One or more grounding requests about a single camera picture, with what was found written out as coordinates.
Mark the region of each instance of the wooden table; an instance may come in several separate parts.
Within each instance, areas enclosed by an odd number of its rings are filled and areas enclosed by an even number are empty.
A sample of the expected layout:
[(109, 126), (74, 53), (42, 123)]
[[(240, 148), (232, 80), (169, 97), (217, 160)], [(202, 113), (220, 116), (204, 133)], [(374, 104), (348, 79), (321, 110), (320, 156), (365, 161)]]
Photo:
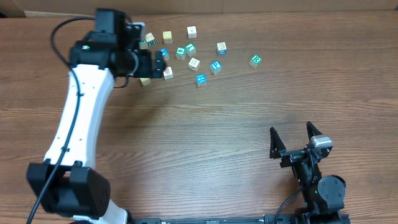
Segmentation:
[[(114, 90), (97, 145), (97, 171), (111, 198), (134, 217), (257, 217), (275, 213), (298, 184), (269, 159), (269, 128), (288, 149), (308, 143), (310, 120), (334, 148), (323, 175), (347, 182), (353, 223), (398, 218), (398, 12), (314, 12), (136, 16), (167, 47), (171, 80)], [(58, 127), (67, 69), (50, 49), (62, 18), (0, 20), (0, 223), (25, 223), (36, 199), (25, 180)], [(197, 27), (195, 58), (175, 59), (187, 26)], [(93, 28), (60, 30), (64, 54)], [(161, 43), (171, 30), (174, 43)], [(216, 43), (228, 53), (216, 55)], [(249, 65), (258, 54), (263, 62)], [(211, 75), (210, 63), (223, 71)], [(195, 75), (208, 77), (197, 88)], [(283, 213), (303, 206), (301, 197)], [(68, 223), (40, 208), (34, 223)]]

